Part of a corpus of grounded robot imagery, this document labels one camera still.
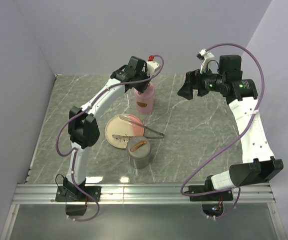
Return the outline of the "pink round lid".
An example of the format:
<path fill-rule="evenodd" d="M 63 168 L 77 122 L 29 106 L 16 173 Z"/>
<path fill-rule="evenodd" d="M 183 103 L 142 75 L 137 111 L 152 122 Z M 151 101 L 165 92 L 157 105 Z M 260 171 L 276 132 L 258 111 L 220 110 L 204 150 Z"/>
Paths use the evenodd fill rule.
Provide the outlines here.
<path fill-rule="evenodd" d="M 150 82 L 144 92 L 139 92 L 138 90 L 134 89 L 134 94 L 139 98 L 150 98 L 153 97 L 155 94 L 155 86 L 152 82 Z"/>

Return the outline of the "pink cylindrical container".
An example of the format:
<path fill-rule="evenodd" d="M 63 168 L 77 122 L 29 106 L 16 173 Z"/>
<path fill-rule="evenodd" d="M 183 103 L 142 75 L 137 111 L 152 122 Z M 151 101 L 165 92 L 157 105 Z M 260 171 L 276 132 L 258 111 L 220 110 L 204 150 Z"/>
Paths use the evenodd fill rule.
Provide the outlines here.
<path fill-rule="evenodd" d="M 139 98 L 135 95 L 135 106 L 137 111 L 142 114 L 150 114 L 154 106 L 154 96 L 149 98 Z"/>

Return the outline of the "metal tongs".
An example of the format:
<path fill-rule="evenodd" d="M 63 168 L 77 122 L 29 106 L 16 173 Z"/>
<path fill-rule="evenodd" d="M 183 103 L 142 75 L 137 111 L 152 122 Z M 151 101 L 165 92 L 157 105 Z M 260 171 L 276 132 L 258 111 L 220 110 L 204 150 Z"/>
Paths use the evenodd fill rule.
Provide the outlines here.
<path fill-rule="evenodd" d="M 142 121 L 131 114 L 120 114 L 111 119 L 107 124 L 109 136 L 112 136 L 116 140 L 126 141 L 132 137 L 144 136 L 145 132 L 149 139 L 162 139 L 165 135 L 161 132 L 153 130 L 145 126 Z"/>

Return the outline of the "grey round lid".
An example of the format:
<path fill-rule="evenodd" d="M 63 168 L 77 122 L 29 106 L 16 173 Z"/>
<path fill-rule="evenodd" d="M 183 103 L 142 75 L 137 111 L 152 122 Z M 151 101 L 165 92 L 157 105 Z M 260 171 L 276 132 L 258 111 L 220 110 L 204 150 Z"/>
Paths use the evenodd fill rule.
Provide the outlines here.
<path fill-rule="evenodd" d="M 135 136 L 129 139 L 126 152 L 132 159 L 141 160 L 150 155 L 151 144 L 146 137 Z"/>

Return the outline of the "grey cylindrical container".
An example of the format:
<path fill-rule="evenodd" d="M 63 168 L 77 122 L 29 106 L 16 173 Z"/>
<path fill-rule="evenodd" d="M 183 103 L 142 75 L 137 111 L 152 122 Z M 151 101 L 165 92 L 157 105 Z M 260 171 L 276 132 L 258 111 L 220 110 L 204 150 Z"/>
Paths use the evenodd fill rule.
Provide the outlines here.
<path fill-rule="evenodd" d="M 129 139 L 126 152 L 130 165 L 137 170 L 144 169 L 150 163 L 151 144 L 144 136 L 135 136 Z"/>

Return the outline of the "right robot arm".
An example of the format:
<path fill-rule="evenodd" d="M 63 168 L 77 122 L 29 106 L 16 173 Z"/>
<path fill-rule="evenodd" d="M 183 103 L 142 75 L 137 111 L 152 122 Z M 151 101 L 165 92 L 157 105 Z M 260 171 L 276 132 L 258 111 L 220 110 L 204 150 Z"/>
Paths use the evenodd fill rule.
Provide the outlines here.
<path fill-rule="evenodd" d="M 282 159 L 275 157 L 268 144 L 259 113 L 262 96 L 258 95 L 253 80 L 242 78 L 241 56 L 220 56 L 216 73 L 209 69 L 209 63 L 215 60 L 212 53 L 202 50 L 197 57 L 202 60 L 201 67 L 186 73 L 185 82 L 177 94 L 191 100 L 193 90 L 197 90 L 199 97 L 218 92 L 226 99 L 237 124 L 239 135 L 236 140 L 241 142 L 242 163 L 208 176 L 199 190 L 190 186 L 188 191 L 182 190 L 181 194 L 215 200 L 222 192 L 269 182 L 284 168 L 284 164 Z"/>

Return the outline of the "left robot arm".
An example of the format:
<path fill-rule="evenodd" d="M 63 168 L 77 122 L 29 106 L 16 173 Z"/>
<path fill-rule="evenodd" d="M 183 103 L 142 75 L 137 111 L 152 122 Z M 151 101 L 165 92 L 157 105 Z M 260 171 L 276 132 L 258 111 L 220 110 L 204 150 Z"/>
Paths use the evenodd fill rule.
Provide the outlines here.
<path fill-rule="evenodd" d="M 58 197 L 76 202 L 88 196 L 85 186 L 86 165 L 89 150 L 100 137 L 98 120 L 129 89 L 144 91 L 161 67 L 161 64 L 154 61 L 153 56 L 148 60 L 132 56 L 128 64 L 110 75 L 104 87 L 90 101 L 81 107 L 70 109 L 69 119 L 64 127 L 68 128 L 71 150 L 62 153 L 59 149 L 59 140 L 55 143 L 56 152 L 61 157 L 71 157 L 69 171 L 57 190 Z"/>

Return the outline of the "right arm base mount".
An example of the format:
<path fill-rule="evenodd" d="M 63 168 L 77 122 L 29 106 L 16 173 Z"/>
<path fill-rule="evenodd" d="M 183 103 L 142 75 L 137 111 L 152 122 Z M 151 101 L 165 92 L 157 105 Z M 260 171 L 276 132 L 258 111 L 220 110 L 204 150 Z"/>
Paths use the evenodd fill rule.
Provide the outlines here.
<path fill-rule="evenodd" d="M 224 206 L 224 202 L 234 200 L 231 189 L 214 190 L 206 185 L 189 185 L 188 190 L 183 193 L 191 202 L 201 202 L 203 214 L 214 221 L 228 215 L 236 205 L 234 203 L 230 209 L 225 209 Z"/>

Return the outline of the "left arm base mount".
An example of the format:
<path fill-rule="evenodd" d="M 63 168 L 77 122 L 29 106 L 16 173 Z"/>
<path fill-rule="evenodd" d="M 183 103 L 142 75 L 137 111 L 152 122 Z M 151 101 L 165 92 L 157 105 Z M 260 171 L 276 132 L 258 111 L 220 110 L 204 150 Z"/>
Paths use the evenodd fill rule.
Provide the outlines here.
<path fill-rule="evenodd" d="M 100 200 L 101 189 L 100 186 L 84 186 L 82 188 L 87 194 L 92 196 L 97 202 Z M 57 188 L 55 201 L 58 203 L 65 203 L 65 212 L 72 217 L 80 217 L 86 213 L 87 204 L 93 203 L 90 197 L 79 191 L 73 186 L 73 191 L 70 191 L 64 186 Z"/>

